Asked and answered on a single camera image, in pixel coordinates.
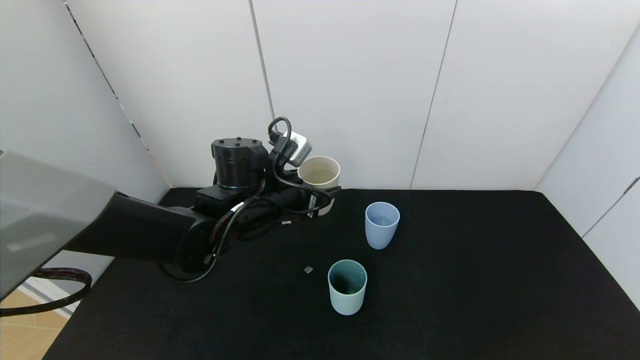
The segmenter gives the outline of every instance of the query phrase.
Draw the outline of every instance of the black motor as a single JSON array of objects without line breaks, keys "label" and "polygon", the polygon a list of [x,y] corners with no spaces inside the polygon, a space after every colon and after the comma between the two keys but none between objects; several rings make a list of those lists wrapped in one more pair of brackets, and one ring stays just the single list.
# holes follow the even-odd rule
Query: black motor
[{"label": "black motor", "polygon": [[211,144],[211,153],[220,188],[237,192],[260,188],[269,166],[269,153],[260,140],[241,137],[216,140]]}]

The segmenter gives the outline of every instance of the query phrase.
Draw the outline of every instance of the plastic cup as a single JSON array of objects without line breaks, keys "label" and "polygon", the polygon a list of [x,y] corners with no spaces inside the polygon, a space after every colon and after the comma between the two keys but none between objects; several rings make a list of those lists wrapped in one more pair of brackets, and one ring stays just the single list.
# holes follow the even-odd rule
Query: plastic cup
[{"label": "plastic cup", "polygon": [[387,247],[396,233],[400,211],[388,202],[374,202],[364,212],[367,243],[376,250]]},{"label": "plastic cup", "polygon": [[341,315],[353,315],[362,307],[367,287],[367,271],[359,262],[340,260],[329,268],[331,306]]},{"label": "plastic cup", "polygon": [[[327,156],[313,156],[305,160],[298,168],[298,176],[302,181],[316,189],[328,189],[338,186],[340,177],[340,164]],[[318,211],[318,215],[324,215],[331,210],[333,202]]]}]

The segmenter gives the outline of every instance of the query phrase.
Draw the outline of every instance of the floor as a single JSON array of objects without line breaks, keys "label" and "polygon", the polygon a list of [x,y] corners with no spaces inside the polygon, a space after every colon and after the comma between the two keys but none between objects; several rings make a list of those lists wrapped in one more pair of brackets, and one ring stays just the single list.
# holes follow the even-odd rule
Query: floor
[{"label": "floor", "polygon": [[[1,307],[36,305],[37,301],[20,290],[9,294]],[[40,360],[67,323],[54,311],[9,316],[0,319],[0,359]]]}]

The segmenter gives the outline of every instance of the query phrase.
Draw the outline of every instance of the cable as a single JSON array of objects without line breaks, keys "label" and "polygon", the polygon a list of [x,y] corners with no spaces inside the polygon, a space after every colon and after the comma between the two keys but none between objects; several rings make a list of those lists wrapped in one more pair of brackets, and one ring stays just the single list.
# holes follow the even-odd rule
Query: cable
[{"label": "cable", "polygon": [[224,247],[225,240],[227,239],[227,235],[228,235],[229,229],[231,228],[233,223],[236,221],[238,216],[240,216],[240,213],[242,213],[245,209],[247,209],[249,206],[251,206],[254,202],[256,202],[258,200],[264,200],[264,199],[261,198],[261,197],[257,197],[257,196],[250,197],[249,199],[245,200],[244,202],[241,202],[240,204],[234,206],[222,218],[220,218],[220,220],[218,220],[218,222],[216,223],[216,226],[214,227],[213,231],[211,232],[211,237],[209,238],[209,241],[211,243],[214,243],[215,237],[216,237],[216,233],[218,232],[218,230],[220,229],[222,224],[225,223],[225,221],[229,218],[229,216],[231,217],[229,219],[229,221],[227,222],[227,227],[225,228],[224,233],[222,233],[222,236],[220,237],[220,240],[218,240],[218,243],[216,245],[214,245],[214,250],[212,251],[212,259],[211,259],[211,262],[209,263],[209,266],[207,267],[207,269],[202,274],[200,274],[200,275],[198,275],[196,277],[189,278],[189,279],[183,279],[183,278],[180,278],[180,277],[177,277],[177,276],[171,274],[164,267],[164,264],[158,263],[158,266],[160,267],[160,270],[162,270],[162,272],[165,275],[167,275],[168,277],[172,278],[173,280],[176,280],[177,282],[181,282],[181,283],[184,283],[184,284],[190,284],[192,282],[197,282],[197,281],[200,281],[200,280],[204,279],[205,277],[207,277],[207,275],[209,275],[211,273],[211,270],[213,270],[213,268],[216,265],[216,262],[218,261],[218,256],[220,255],[220,251]]},{"label": "cable", "polygon": [[260,188],[258,189],[258,192],[255,193],[255,196],[258,196],[260,194],[262,194],[262,192],[264,191],[264,187],[267,185],[267,180],[264,177],[264,175],[262,175],[262,181],[260,182]]},{"label": "cable", "polygon": [[227,219],[231,216],[231,214],[233,214],[233,212],[231,210],[229,210],[226,214],[224,214],[220,218],[220,220],[218,220],[218,222],[216,222],[216,225],[213,227],[213,231],[211,231],[211,236],[209,237],[209,243],[213,246],[213,249],[215,249],[215,250],[211,252],[211,254],[212,254],[211,262],[209,263],[209,266],[207,267],[207,269],[202,274],[200,274],[198,276],[195,276],[195,277],[190,277],[188,279],[185,279],[185,278],[177,277],[177,276],[171,274],[171,272],[169,270],[167,270],[166,267],[164,267],[163,263],[158,263],[158,266],[160,267],[160,270],[162,270],[162,272],[165,275],[167,275],[168,277],[172,278],[173,280],[175,280],[177,282],[182,282],[184,284],[189,284],[189,283],[196,282],[196,281],[204,279],[207,275],[209,275],[211,270],[213,270],[214,266],[216,265],[216,261],[218,260],[218,255],[216,254],[216,252],[217,252],[217,250],[219,248],[221,248],[221,246],[216,248],[216,246],[214,244],[214,242],[216,240],[216,234],[218,233],[218,230],[220,230],[220,227],[222,226],[222,224],[224,224],[225,221],[227,221]]},{"label": "cable", "polygon": [[48,280],[79,281],[84,284],[84,287],[67,297],[46,302],[44,304],[0,309],[0,316],[44,313],[46,311],[69,306],[87,296],[89,289],[91,288],[92,281],[91,274],[84,270],[75,268],[41,268],[36,270],[36,272],[31,276]]},{"label": "cable", "polygon": [[250,240],[254,240],[256,238],[259,238],[260,236],[266,234],[268,231],[270,231],[271,229],[273,229],[274,227],[280,226],[280,225],[285,225],[285,224],[293,224],[296,222],[301,222],[302,218],[295,218],[292,220],[282,220],[282,219],[278,219],[278,220],[274,220],[272,222],[266,223],[266,224],[262,224],[258,227],[255,227],[253,229],[251,229],[249,232],[245,233],[244,236],[242,238],[240,238],[240,240],[242,241],[250,241]]},{"label": "cable", "polygon": [[276,157],[273,159],[273,175],[276,177],[276,179],[277,179],[278,181],[280,181],[280,182],[281,182],[282,184],[284,184],[284,185],[287,185],[287,186],[290,186],[290,187],[293,187],[293,188],[298,188],[298,189],[302,189],[302,190],[306,190],[306,191],[309,191],[309,192],[315,193],[315,194],[317,194],[317,195],[320,195],[320,196],[322,196],[322,197],[327,198],[327,201],[326,201],[324,204],[322,204],[322,205],[314,206],[313,208],[310,208],[310,209],[307,209],[307,210],[304,210],[304,211],[297,211],[297,210],[291,210],[291,209],[289,209],[289,208],[286,208],[285,206],[280,205],[280,204],[276,203],[275,201],[273,201],[273,200],[271,200],[271,199],[269,199],[269,198],[261,198],[261,199],[264,199],[264,200],[266,200],[266,201],[271,202],[272,204],[274,204],[275,206],[279,207],[280,209],[282,209],[282,210],[284,210],[284,211],[287,211],[287,212],[292,213],[292,214],[297,214],[297,215],[304,215],[304,214],[312,213],[312,212],[314,212],[314,211],[320,210],[320,209],[322,209],[322,208],[324,208],[324,207],[328,206],[329,204],[331,204],[331,200],[332,200],[332,199],[331,199],[331,195],[329,195],[328,193],[326,193],[326,192],[324,192],[324,191],[322,191],[322,190],[320,190],[320,189],[312,188],[312,187],[310,187],[310,186],[305,186],[305,185],[300,185],[300,184],[292,183],[292,182],[290,182],[290,181],[287,181],[287,180],[285,180],[285,179],[282,179],[282,178],[278,175],[278,171],[277,171],[278,169],[276,168],[276,167],[277,167],[277,165],[278,165],[278,160],[280,159],[280,154],[281,154],[281,153],[283,153],[283,152],[288,148],[288,146],[289,146],[289,144],[290,144],[290,142],[291,142],[291,133],[292,133],[292,129],[291,129],[291,122],[289,122],[289,119],[287,119],[287,118],[285,118],[285,117],[277,117],[277,118],[273,119],[273,120],[271,121],[271,123],[269,123],[269,127],[268,127],[268,131],[269,131],[269,133],[272,133],[272,132],[273,132],[273,126],[274,126],[276,123],[280,122],[280,121],[284,121],[284,122],[285,122],[285,124],[287,124],[287,136],[286,136],[286,141],[285,141],[284,146],[282,147],[282,149],[281,149],[280,151],[278,151],[278,152],[276,153]]}]

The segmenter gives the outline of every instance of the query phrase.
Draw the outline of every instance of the sticker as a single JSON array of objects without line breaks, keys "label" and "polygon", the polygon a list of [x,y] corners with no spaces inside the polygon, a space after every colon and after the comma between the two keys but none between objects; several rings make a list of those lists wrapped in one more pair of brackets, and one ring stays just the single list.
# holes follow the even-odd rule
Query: sticker
[{"label": "sticker", "polygon": [[[315,195],[311,195],[311,198],[309,199],[309,207],[307,209],[312,209],[316,206],[316,196]],[[308,217],[313,218],[314,214],[313,212],[308,213],[307,214]]]},{"label": "sticker", "polygon": [[234,207],[233,207],[233,208],[231,208],[231,210],[229,210],[229,211],[231,211],[231,212],[235,213],[235,212],[236,212],[236,210],[238,210],[242,205],[244,205],[244,201],[242,201],[240,204],[238,204],[238,205],[234,206]]}]

